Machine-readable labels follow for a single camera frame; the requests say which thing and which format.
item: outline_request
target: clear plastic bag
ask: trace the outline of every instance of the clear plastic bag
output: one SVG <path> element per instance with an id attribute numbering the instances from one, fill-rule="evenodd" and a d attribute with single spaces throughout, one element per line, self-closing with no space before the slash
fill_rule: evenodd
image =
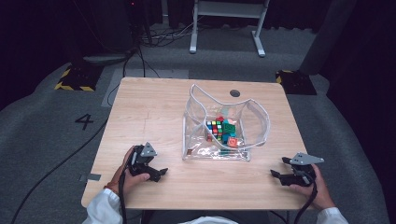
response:
<path id="1" fill-rule="evenodd" d="M 183 119 L 182 158 L 250 161 L 250 149 L 262 146 L 269 130 L 268 113 L 256 101 L 224 104 L 194 84 Z"/>

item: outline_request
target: person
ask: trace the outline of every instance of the person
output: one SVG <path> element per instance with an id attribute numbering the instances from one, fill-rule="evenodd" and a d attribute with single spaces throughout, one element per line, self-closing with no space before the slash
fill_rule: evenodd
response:
<path id="1" fill-rule="evenodd" d="M 131 147 L 125 154 L 122 165 L 113 175 L 113 178 L 90 202 L 87 207 L 88 216 L 83 224 L 91 223 L 122 223 L 120 214 L 120 197 L 119 179 L 122 170 L 127 162 L 134 147 Z M 319 210 L 317 224 L 345 224 L 347 220 L 343 217 L 339 209 L 330 196 L 325 180 L 319 168 L 312 164 L 317 176 L 318 195 L 312 202 L 312 205 Z M 131 189 L 149 179 L 149 174 L 141 174 L 132 176 L 128 169 L 125 171 L 125 182 L 123 192 L 127 194 Z M 309 197 L 312 193 L 313 185 L 310 187 L 301 187 L 298 185 L 290 185 L 290 189 Z M 262 211 L 155 211 L 151 215 L 149 223 L 183 223 L 183 224 L 238 224 L 238 223 L 269 223 L 267 213 Z"/>

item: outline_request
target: wooden table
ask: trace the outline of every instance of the wooden table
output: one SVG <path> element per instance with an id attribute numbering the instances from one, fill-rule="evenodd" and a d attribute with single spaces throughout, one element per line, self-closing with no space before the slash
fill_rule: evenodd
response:
<path id="1" fill-rule="evenodd" d="M 249 98 L 268 112 L 271 130 L 262 147 L 251 149 L 251 161 L 185 160 L 182 120 L 190 87 L 197 84 L 223 103 Z M 230 90 L 239 90 L 237 98 Z M 290 174 L 282 157 L 306 153 L 286 95 L 279 84 L 191 79 L 126 77 L 110 113 L 82 204 L 111 180 L 132 145 L 150 142 L 158 156 L 149 164 L 169 168 L 160 182 L 139 184 L 126 195 L 134 209 L 299 209 L 305 198 L 280 185 L 270 169 Z"/>

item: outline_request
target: person's right hand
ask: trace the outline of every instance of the person's right hand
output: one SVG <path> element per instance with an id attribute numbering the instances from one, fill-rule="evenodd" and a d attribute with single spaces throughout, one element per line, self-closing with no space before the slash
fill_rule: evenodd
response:
<path id="1" fill-rule="evenodd" d="M 326 208 L 335 207 L 335 204 L 332 201 L 332 197 L 330 197 L 329 190 L 327 189 L 326 183 L 323 179 L 323 176 L 319 168 L 315 164 L 312 164 L 312 167 L 314 168 L 315 174 L 317 175 L 315 182 L 317 183 L 317 188 L 318 188 L 318 195 L 315 198 L 315 200 L 312 202 L 312 204 L 319 211 Z M 314 185 L 311 185 L 309 187 L 290 185 L 291 189 L 303 194 L 306 198 L 309 198 L 309 196 L 311 196 L 313 187 Z"/>

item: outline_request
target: white sleeve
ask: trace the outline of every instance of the white sleeve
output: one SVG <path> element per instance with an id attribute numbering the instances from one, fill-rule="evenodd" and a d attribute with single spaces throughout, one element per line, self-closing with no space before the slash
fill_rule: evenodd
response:
<path id="1" fill-rule="evenodd" d="M 319 212 L 317 224 L 347 224 L 338 208 L 326 208 Z"/>
<path id="2" fill-rule="evenodd" d="M 88 217 L 83 224 L 92 223 L 119 223 L 122 216 L 119 212 L 120 198 L 110 189 L 101 190 L 88 204 Z"/>

